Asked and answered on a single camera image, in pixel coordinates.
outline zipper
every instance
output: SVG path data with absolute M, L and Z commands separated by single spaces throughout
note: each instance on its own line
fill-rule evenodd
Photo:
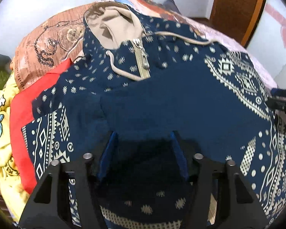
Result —
M 136 39 L 133 39 L 131 43 L 133 44 L 134 53 L 136 55 L 136 60 L 137 60 L 140 76 L 143 79 L 150 78 L 149 63 L 147 60 L 146 51 L 143 47 L 142 40 L 136 38 Z

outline zipper pull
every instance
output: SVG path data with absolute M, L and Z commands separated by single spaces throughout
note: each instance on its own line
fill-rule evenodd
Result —
M 145 49 L 141 45 L 140 39 L 133 39 L 133 42 L 136 45 L 136 47 L 138 47 L 141 50 L 143 68 L 144 69 L 149 69 L 149 63 L 148 63 L 148 60 L 147 60 L 147 54 L 145 52 Z

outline yellow blanket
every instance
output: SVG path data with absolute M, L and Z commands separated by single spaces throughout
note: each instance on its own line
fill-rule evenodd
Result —
M 6 87 L 0 90 L 0 192 L 16 221 L 19 221 L 29 198 L 29 194 L 23 190 L 10 144 L 10 105 L 18 93 L 19 89 L 12 72 Z

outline red fabric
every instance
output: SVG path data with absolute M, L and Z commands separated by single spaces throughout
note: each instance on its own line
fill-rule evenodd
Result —
M 33 119 L 32 101 L 45 89 L 56 84 L 60 74 L 72 65 L 71 59 L 61 62 L 33 85 L 17 94 L 11 102 L 10 137 L 13 157 L 21 176 L 21 183 L 29 194 L 37 184 L 34 166 L 30 160 L 21 132 L 22 127 Z

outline beige hood lining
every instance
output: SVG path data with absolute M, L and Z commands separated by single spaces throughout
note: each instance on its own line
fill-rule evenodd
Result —
M 97 3 L 85 12 L 84 18 L 105 49 L 117 49 L 123 41 L 145 35 L 139 18 L 121 3 Z

